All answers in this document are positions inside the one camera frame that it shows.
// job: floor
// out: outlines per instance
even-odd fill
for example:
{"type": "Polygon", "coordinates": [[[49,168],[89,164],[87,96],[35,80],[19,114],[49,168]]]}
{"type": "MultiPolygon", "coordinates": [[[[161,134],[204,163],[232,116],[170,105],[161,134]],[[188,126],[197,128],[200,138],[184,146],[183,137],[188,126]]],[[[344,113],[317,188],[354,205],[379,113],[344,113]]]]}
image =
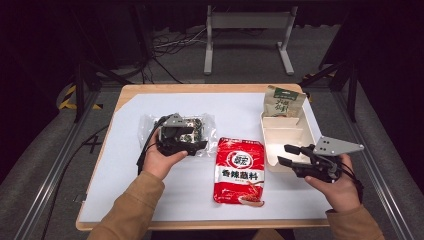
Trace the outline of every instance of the floor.
{"type": "MultiPolygon", "coordinates": [[[[324,26],[293,30],[288,47],[295,70],[293,76],[285,74],[275,46],[281,36],[275,31],[255,34],[230,31],[215,36],[214,65],[210,76],[203,74],[205,45],[202,42],[183,48],[176,54],[161,56],[158,60],[175,78],[185,83],[297,83],[304,75],[318,71],[317,66],[337,29],[337,26],[324,26]]],[[[130,69],[116,72],[120,74],[125,71],[130,69]]],[[[149,68],[144,72],[148,84],[175,83],[153,61],[149,62],[149,68]]],[[[141,83],[142,77],[137,75],[130,80],[141,83]]],[[[94,103],[102,104],[102,109],[91,109],[80,124],[73,122],[74,109],[62,109],[28,147],[0,187],[2,239],[12,239],[22,232],[19,228],[42,189],[46,176],[56,166],[55,163],[63,159],[69,165],[62,165],[66,172],[51,218],[48,219],[48,215],[55,193],[53,188],[46,191],[46,199],[49,200],[40,205],[33,224],[25,228],[29,233],[28,239],[85,239],[88,236],[87,232],[75,228],[81,207],[75,199],[87,190],[100,147],[92,149],[92,145],[81,143],[109,124],[121,87],[118,83],[104,81],[99,93],[86,93],[94,103]],[[69,139],[72,132],[75,132],[75,136],[69,139]]],[[[358,90],[357,123],[352,123],[345,112],[346,89],[341,93],[330,92],[323,80],[304,91],[311,93],[311,105],[324,135],[352,142],[361,141],[369,149],[365,154],[353,154],[352,157],[355,159],[355,171],[366,187],[364,204],[380,224],[386,239],[424,239],[424,230],[420,227],[424,216],[424,197],[409,176],[366,94],[361,88],[358,90]]],[[[58,103],[62,99],[63,95],[58,96],[58,103]]],[[[105,131],[100,131],[97,136],[98,142],[103,141],[105,131]]],[[[331,239],[328,228],[295,229],[295,235],[299,240],[331,239]]]]}

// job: wooden table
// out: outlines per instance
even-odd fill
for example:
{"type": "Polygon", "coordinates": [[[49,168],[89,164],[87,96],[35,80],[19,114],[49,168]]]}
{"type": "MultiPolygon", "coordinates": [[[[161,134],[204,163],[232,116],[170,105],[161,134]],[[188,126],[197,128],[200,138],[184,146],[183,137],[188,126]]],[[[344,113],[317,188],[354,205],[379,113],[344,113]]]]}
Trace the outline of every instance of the wooden table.
{"type": "MultiPolygon", "coordinates": [[[[270,84],[184,84],[184,85],[127,85],[122,89],[116,104],[115,113],[140,93],[262,93],[270,84]]],[[[281,88],[302,92],[296,84],[272,84],[281,88]]],[[[105,144],[99,155],[99,160],[104,151],[105,144]]],[[[91,230],[97,223],[81,223],[80,216],[76,221],[76,227],[81,231],[91,230]]],[[[188,230],[188,229],[260,229],[260,228],[301,228],[328,226],[326,219],[302,219],[302,220],[228,220],[228,221],[172,221],[151,222],[150,230],[188,230]]]]}

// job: person's right hand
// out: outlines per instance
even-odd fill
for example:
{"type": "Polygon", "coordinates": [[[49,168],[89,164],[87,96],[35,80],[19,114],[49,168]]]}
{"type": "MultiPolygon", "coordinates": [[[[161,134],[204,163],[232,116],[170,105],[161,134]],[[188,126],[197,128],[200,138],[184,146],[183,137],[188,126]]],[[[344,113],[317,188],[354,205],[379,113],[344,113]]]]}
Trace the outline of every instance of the person's right hand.
{"type": "Polygon", "coordinates": [[[177,162],[185,158],[188,153],[187,151],[177,152],[171,156],[164,156],[157,149],[158,141],[158,130],[153,134],[149,145],[150,146],[146,152],[146,159],[144,160],[143,171],[149,172],[159,179],[163,180],[166,175],[168,175],[172,166],[177,162]]]}
{"type": "MultiPolygon", "coordinates": [[[[349,155],[341,154],[339,157],[342,163],[353,169],[349,155]]],[[[322,192],[336,212],[346,212],[361,206],[353,180],[344,173],[334,183],[326,183],[310,176],[305,177],[305,181],[322,192]]]]}

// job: package label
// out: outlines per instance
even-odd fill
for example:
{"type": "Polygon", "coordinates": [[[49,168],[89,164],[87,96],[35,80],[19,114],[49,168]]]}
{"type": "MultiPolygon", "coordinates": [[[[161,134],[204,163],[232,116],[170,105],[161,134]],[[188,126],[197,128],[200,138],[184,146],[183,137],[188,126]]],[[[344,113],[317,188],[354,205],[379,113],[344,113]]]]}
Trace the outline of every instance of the package label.
{"type": "Polygon", "coordinates": [[[215,165],[214,200],[260,207],[264,186],[264,147],[260,142],[221,138],[215,165]]]}
{"type": "Polygon", "coordinates": [[[264,98],[264,117],[299,118],[305,99],[304,93],[269,85],[264,98]]]}

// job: tripod leg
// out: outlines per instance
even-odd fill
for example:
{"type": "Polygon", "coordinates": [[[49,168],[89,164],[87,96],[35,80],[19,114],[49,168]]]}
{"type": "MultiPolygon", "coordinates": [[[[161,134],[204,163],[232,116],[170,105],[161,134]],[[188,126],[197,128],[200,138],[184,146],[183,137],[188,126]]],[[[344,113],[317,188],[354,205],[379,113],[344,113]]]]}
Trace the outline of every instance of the tripod leg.
{"type": "Polygon", "coordinates": [[[353,69],[352,76],[350,77],[349,92],[347,97],[347,112],[352,122],[356,122],[355,103],[356,103],[357,85],[358,85],[358,70],[353,69]]]}
{"type": "Polygon", "coordinates": [[[212,7],[208,5],[206,30],[208,33],[208,41],[206,43],[205,67],[203,73],[205,75],[212,74],[212,57],[213,57],[213,42],[212,42],[212,7]]]}
{"type": "MultiPolygon", "coordinates": [[[[132,82],[126,80],[125,78],[120,77],[117,74],[115,74],[114,72],[111,72],[111,71],[109,71],[107,69],[104,69],[103,67],[101,67],[101,66],[99,66],[99,65],[97,65],[95,63],[92,63],[90,61],[85,61],[85,63],[90,68],[92,68],[92,69],[94,69],[94,70],[96,70],[98,72],[103,73],[105,76],[107,76],[107,77],[109,77],[109,78],[111,78],[111,79],[113,79],[113,80],[121,83],[122,85],[133,84],[132,82]]],[[[95,91],[98,91],[101,88],[101,83],[99,81],[96,81],[96,84],[93,84],[93,86],[94,86],[94,90],[95,91]]]]}
{"type": "Polygon", "coordinates": [[[77,115],[75,117],[75,123],[77,123],[82,114],[84,114],[84,80],[82,77],[81,64],[78,64],[75,69],[75,85],[76,85],[76,97],[77,97],[77,115]]]}
{"type": "Polygon", "coordinates": [[[285,27],[284,39],[283,42],[278,42],[278,51],[280,52],[281,60],[283,61],[284,68],[286,69],[287,75],[291,76],[294,74],[293,66],[290,62],[289,55],[287,54],[287,44],[289,43],[289,38],[291,31],[293,29],[294,20],[296,18],[297,7],[292,7],[290,11],[289,19],[285,27]]]}
{"type": "Polygon", "coordinates": [[[333,79],[331,79],[328,87],[331,91],[341,91],[352,76],[353,64],[351,62],[344,62],[342,66],[337,69],[333,79]]]}
{"type": "Polygon", "coordinates": [[[323,78],[324,76],[326,76],[327,74],[330,74],[336,70],[338,70],[341,66],[343,66],[345,64],[345,62],[340,62],[337,64],[333,64],[329,67],[327,67],[326,69],[318,72],[317,74],[315,74],[314,76],[312,76],[311,78],[302,81],[301,83],[299,83],[300,87],[307,87],[309,84],[314,83],[318,80],[320,80],[321,78],[323,78]]]}

